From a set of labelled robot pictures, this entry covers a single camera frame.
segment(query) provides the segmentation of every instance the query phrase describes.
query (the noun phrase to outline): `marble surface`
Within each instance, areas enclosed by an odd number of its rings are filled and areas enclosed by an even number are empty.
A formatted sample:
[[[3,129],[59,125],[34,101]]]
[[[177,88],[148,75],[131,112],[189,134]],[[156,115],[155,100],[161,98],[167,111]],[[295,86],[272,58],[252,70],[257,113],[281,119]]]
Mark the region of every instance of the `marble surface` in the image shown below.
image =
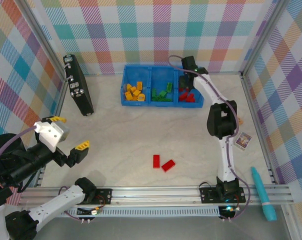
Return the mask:
[[[229,100],[235,100],[244,131],[252,140],[245,151],[234,147],[236,172],[253,183],[250,167],[259,171],[265,184],[271,180],[238,75],[212,75],[213,83]],[[71,186],[81,177],[96,186],[195,186],[203,181],[216,183],[221,151],[218,139],[209,135],[210,104],[203,108],[122,106],[122,75],[87,77],[95,113],[82,116],[67,93],[61,116],[67,119],[70,134],[59,148],[70,149],[90,140],[87,157],[72,168],[54,161],[45,169],[42,187]],[[173,159],[168,172],[153,169],[153,155],[161,164]]]

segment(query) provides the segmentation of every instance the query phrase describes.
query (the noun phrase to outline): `blue storage bin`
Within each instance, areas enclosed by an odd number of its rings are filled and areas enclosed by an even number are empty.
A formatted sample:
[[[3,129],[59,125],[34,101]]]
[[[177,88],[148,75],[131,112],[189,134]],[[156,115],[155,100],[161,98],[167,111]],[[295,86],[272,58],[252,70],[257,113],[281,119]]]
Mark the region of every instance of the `blue storage bin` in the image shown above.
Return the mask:
[[[204,103],[204,98],[200,94],[200,92],[198,90],[196,90],[195,88],[189,92],[189,94],[194,94],[195,102],[186,102],[185,100],[179,101],[179,96],[181,96],[182,94],[184,94],[186,92],[186,91],[179,92],[179,77],[182,76],[183,74],[184,74],[183,71],[177,71],[177,78],[176,78],[175,84],[177,86],[178,97],[177,97],[177,101],[176,101],[176,106],[179,108],[202,108],[203,103]]]
[[[123,106],[148,106],[150,99],[150,77],[151,68],[148,65],[126,65],[121,85],[121,104]],[[137,82],[142,82],[141,93],[145,95],[145,101],[127,101],[125,95],[127,84],[136,87]]]
[[[183,74],[182,71],[171,66],[126,65],[120,90],[121,104],[123,106],[202,108],[204,98],[196,89],[192,89],[190,92],[194,94],[195,102],[179,102],[179,96],[183,94],[183,92],[179,92],[179,76]],[[127,101],[125,96],[127,84],[136,87],[137,82],[143,84],[142,93],[145,94],[145,101]],[[172,102],[152,101],[152,89],[156,89],[156,95],[159,95],[161,91],[167,91],[168,83],[172,83],[172,90],[171,93],[166,94],[165,98],[172,99]]]
[[[151,67],[151,84],[150,84],[150,103],[154,107],[174,107],[177,103],[176,93],[177,70],[171,66],[152,66]],[[167,92],[165,98],[172,101],[152,101],[152,90],[156,90],[159,95],[161,91],[167,91],[168,83],[172,83],[171,92]]]

